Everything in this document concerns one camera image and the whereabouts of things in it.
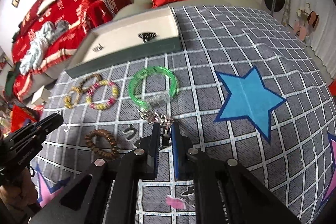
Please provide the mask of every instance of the green bangle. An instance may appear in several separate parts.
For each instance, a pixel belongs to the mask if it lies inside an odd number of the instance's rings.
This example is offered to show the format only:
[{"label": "green bangle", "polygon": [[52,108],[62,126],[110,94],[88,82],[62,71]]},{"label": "green bangle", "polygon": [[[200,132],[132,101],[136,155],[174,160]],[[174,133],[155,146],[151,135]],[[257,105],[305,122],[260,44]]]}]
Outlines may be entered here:
[{"label": "green bangle", "polygon": [[[154,67],[148,67],[146,69],[142,69],[140,71],[138,71],[133,78],[131,79],[129,85],[128,85],[128,95],[130,96],[131,100],[134,102],[134,104],[136,104],[137,106],[139,106],[141,109],[150,109],[151,108],[151,104],[149,102],[145,102],[141,99],[138,99],[135,97],[134,93],[135,93],[135,89],[137,88],[137,86],[142,83],[142,80],[145,79],[146,77],[150,76],[150,75],[166,75],[169,77],[171,85],[170,85],[170,89],[168,92],[168,96],[170,98],[173,98],[176,94],[176,90],[177,90],[177,80],[175,75],[168,69],[163,68],[163,67],[158,67],[158,66],[154,66]],[[156,100],[158,99],[164,99],[164,96],[158,96],[156,98]]]}]

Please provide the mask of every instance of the bed sheet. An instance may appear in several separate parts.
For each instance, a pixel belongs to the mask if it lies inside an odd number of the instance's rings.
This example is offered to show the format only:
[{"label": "bed sheet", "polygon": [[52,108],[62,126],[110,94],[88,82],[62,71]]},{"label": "bed sheet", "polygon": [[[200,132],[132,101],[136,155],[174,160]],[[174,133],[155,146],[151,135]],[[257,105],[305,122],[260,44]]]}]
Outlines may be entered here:
[{"label": "bed sheet", "polygon": [[[64,124],[48,135],[32,162],[39,164],[51,185],[75,177],[97,157],[85,146],[93,129],[111,131],[121,156],[151,133],[127,93],[130,79],[148,66],[169,68],[179,80],[179,92],[161,105],[178,121],[183,135],[210,157],[236,158],[281,200],[302,223],[319,211],[333,172],[328,132],[335,136],[335,103],[321,73],[295,36],[266,12],[241,7],[190,6],[174,8],[183,50],[148,57],[98,71],[120,89],[117,103],[105,111],[93,110],[82,97],[74,109],[65,109],[64,95],[86,75],[71,79],[63,72],[52,90],[43,116],[64,109]],[[265,87],[286,99],[271,112],[271,140],[263,138],[247,119],[214,123],[228,90],[215,71],[244,76],[258,68]],[[151,76],[138,90],[142,98],[169,89],[164,76]],[[109,88],[93,100],[105,102]],[[138,135],[127,141],[123,130],[132,124]],[[97,145],[108,148],[104,141]],[[139,181],[136,223],[195,223],[194,196],[182,197],[192,181],[174,180],[171,147],[160,151],[155,181]],[[186,209],[167,205],[166,197],[182,198]]]}]

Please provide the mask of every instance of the human hand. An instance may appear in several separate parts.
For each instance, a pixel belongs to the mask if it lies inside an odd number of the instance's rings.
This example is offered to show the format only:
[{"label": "human hand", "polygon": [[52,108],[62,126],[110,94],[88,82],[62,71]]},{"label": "human hand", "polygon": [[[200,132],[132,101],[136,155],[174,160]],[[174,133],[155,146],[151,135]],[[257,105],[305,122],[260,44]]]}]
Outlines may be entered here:
[{"label": "human hand", "polygon": [[29,170],[25,168],[21,175],[21,188],[10,185],[2,185],[0,187],[0,198],[6,204],[24,208],[29,204],[35,203],[38,195],[35,185],[32,182]]}]

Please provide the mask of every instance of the wooden bead bracelet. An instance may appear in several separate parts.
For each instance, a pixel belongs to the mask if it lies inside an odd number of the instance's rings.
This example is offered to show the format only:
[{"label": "wooden bead bracelet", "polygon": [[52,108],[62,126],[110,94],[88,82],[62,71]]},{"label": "wooden bead bracelet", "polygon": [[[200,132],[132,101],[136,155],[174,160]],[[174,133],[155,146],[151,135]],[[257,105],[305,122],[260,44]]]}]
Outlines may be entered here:
[{"label": "wooden bead bracelet", "polygon": [[[96,145],[92,142],[92,138],[94,136],[99,136],[106,139],[111,146],[111,152],[106,152],[105,150],[96,147]],[[105,129],[92,130],[89,134],[85,136],[85,142],[88,148],[90,148],[93,152],[95,152],[102,158],[114,160],[118,157],[119,152],[117,150],[117,142],[114,136]]]}]

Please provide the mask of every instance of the red blanket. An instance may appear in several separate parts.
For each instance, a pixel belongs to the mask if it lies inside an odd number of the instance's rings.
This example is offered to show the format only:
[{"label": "red blanket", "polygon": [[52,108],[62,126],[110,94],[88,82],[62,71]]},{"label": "red blanket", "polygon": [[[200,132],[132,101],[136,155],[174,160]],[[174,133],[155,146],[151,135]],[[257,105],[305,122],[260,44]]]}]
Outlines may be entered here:
[{"label": "red blanket", "polygon": [[[109,0],[109,5],[117,13],[121,8],[130,4],[130,0]],[[32,75],[44,73],[48,68],[70,58],[77,50],[89,29],[112,20],[103,0],[58,0],[41,15],[22,36],[13,44],[13,62],[19,62],[27,50],[30,42],[35,38],[35,32],[40,30],[46,21],[57,23],[66,20],[70,24],[79,24],[63,34],[51,45],[44,55],[41,65],[31,70],[27,75],[19,75],[14,83],[13,93],[19,100],[30,90]]]}]

